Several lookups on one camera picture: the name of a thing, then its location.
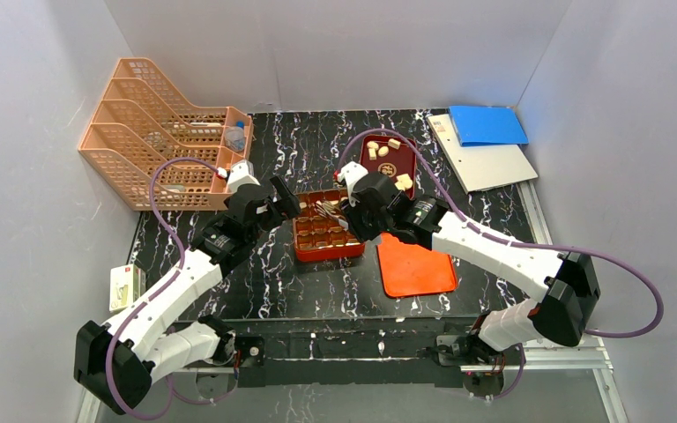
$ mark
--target marble tabletop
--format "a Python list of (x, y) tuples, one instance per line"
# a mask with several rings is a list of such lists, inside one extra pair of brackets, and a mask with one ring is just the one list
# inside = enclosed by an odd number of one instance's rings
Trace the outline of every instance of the marble tabletop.
[[(342, 148), (370, 128), (390, 128), (416, 140), (436, 176), (464, 213), (483, 225), (532, 241), (517, 187), (507, 186), (466, 195), (427, 117), (443, 110), (373, 110), (346, 112), (267, 113), (253, 116), (255, 132), (250, 161), (256, 177), (282, 175), (295, 193), (332, 187)], [(417, 193), (435, 193), (420, 169)], [(212, 218), (211, 211), (171, 211), (163, 216), (186, 245)], [(143, 212), (129, 263), (146, 271), (151, 286), (177, 260), (175, 245), (150, 212)], [(195, 320), (215, 314), (223, 319), (337, 318), (368, 316), (465, 316), (502, 309), (523, 295), (502, 279), (461, 260), (454, 260), (458, 288), (451, 293), (392, 299), (383, 290), (376, 249), (361, 257), (301, 263), (294, 256), (292, 225), (265, 234), (247, 263), (202, 295), (182, 315)]]

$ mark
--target plastic bottle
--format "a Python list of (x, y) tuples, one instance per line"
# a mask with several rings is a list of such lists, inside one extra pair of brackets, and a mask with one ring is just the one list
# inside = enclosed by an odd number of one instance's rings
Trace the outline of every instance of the plastic bottle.
[(242, 152), (245, 150), (245, 123), (239, 121), (236, 125), (225, 129), (224, 141), (233, 152)]

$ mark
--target white wall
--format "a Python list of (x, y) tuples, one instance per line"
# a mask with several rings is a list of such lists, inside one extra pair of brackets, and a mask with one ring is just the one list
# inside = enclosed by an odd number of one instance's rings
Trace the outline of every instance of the white wall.
[(102, 2), (0, 1), (0, 421), (68, 422), (78, 328), (137, 222), (76, 151), (118, 56)]
[[(576, 0), (519, 113), (555, 239), (613, 252), (658, 282), (658, 329), (608, 346), (629, 418), (677, 421), (677, 1)], [(638, 281), (599, 271), (593, 325), (651, 320)]]
[(571, 0), (106, 0), (200, 105), (512, 106)]

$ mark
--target orange tray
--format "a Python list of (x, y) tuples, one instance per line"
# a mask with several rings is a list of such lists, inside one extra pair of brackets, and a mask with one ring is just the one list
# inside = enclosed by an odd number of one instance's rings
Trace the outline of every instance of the orange tray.
[(448, 293), (458, 287), (450, 256), (381, 234), (377, 246), (383, 288), (389, 297)]
[[(416, 155), (411, 151), (411, 149), (406, 144), (401, 144), (401, 146), (396, 150), (395, 148), (388, 147), (388, 155), (385, 157), (378, 156), (375, 160), (369, 159), (369, 154), (367, 153), (367, 143), (370, 141), (375, 141), (377, 145), (383, 147), (388, 145), (388, 141), (392, 140), (393, 137), (384, 137), (382, 135), (367, 135), (362, 140), (362, 152), (360, 156), (360, 164), (365, 167), (369, 172), (381, 172), (387, 174), (392, 180), (393, 183), (396, 182), (396, 176), (401, 174), (408, 174), (411, 176), (411, 180), (416, 183), (414, 176), (416, 175)], [(409, 198), (413, 198), (413, 186), (410, 189), (406, 190), (406, 194)]]
[(357, 257), (364, 253), (364, 243), (357, 241), (336, 221), (315, 211), (316, 201), (336, 202), (347, 198), (346, 189), (297, 194), (302, 212), (292, 219), (294, 253), (301, 262), (318, 262), (342, 257)]

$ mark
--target orange cutting board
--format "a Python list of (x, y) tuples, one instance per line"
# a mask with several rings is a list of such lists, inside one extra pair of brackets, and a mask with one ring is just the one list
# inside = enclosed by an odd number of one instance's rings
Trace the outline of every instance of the orange cutting board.
[(382, 234), (377, 246), (383, 287), (389, 297), (448, 293), (458, 287), (450, 256)]

